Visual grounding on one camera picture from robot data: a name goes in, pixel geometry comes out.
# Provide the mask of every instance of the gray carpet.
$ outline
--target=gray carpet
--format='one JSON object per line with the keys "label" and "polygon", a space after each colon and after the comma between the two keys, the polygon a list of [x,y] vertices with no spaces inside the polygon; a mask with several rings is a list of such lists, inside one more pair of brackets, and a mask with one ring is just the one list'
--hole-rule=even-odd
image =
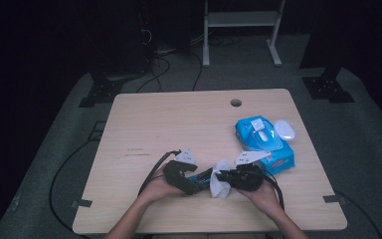
{"label": "gray carpet", "polygon": [[[356,205],[371,216],[382,233],[381,111],[362,82],[344,69],[337,81],[355,103],[331,104],[327,100],[313,100],[301,77],[319,76],[323,69],[298,69],[308,36],[278,37],[277,47],[284,63],[279,68],[271,59],[266,46],[267,37],[243,37],[239,44],[230,47],[211,47],[211,66],[202,70],[195,91],[288,89],[332,187],[354,202],[342,200],[342,209],[348,220],[346,229],[307,232],[308,235],[311,238],[378,238],[372,224]],[[193,48],[193,52],[201,59],[201,46]],[[163,58],[169,61],[170,69],[159,77],[161,88],[153,81],[141,92],[191,91],[200,70],[196,56],[176,53]],[[156,75],[166,67],[166,62],[154,61]],[[153,76],[148,74],[126,83],[122,93],[135,93],[151,78]],[[0,223],[0,239],[80,238],[53,215],[49,192],[58,169],[69,158],[55,180],[52,201],[61,221],[71,227],[76,215],[73,202],[75,204],[81,199],[98,147],[98,141],[84,143],[88,141],[96,121],[107,119],[111,107],[111,104],[96,104],[93,108],[79,108],[92,84],[90,75],[84,75],[67,97],[13,204]],[[81,146],[82,149],[70,157]],[[271,235],[282,238],[278,232]]]}

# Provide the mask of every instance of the dark background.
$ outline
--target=dark background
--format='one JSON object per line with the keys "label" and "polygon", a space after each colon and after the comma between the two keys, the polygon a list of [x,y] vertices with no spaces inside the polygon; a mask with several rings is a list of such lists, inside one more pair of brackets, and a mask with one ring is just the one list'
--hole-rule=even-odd
{"label": "dark background", "polygon": [[[382,109],[382,0],[349,2],[287,0],[280,34],[311,33],[301,67],[339,59]],[[226,3],[231,11],[272,6]],[[202,7],[189,0],[0,0],[0,218],[76,81],[96,65],[145,70],[152,56],[140,28],[187,47],[184,37],[202,34]]]}

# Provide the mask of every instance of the small black hole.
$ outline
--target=small black hole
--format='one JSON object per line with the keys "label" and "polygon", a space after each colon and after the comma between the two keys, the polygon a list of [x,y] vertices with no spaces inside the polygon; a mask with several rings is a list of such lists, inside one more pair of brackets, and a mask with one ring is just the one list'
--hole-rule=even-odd
{"label": "small black hole", "polygon": [[231,105],[232,105],[233,107],[240,107],[242,104],[243,104],[243,103],[242,103],[240,100],[238,100],[238,99],[233,99],[233,100],[231,100]]}

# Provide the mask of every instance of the blue package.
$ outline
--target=blue package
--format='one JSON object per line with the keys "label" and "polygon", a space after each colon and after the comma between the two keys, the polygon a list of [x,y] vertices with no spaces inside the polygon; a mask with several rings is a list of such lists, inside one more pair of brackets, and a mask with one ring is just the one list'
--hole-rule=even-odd
{"label": "blue package", "polygon": [[279,137],[274,126],[267,119],[261,116],[240,119],[235,128],[237,138],[245,150],[271,153],[270,156],[260,159],[269,173],[278,174],[294,167],[292,149],[285,140]]}

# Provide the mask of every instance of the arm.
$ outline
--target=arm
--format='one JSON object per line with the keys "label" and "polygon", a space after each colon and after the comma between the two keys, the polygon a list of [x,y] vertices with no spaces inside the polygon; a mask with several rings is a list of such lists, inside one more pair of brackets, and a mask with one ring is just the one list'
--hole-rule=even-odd
{"label": "arm", "polygon": [[154,173],[153,179],[129,206],[128,210],[126,210],[120,220],[105,235],[105,239],[132,238],[144,212],[152,203],[170,195],[183,193],[178,188],[171,186],[166,182],[163,177],[163,167],[164,165]]}
{"label": "arm", "polygon": [[308,238],[281,208],[275,189],[269,182],[264,181],[256,191],[238,191],[248,197],[260,211],[266,213],[284,233],[286,239]]}

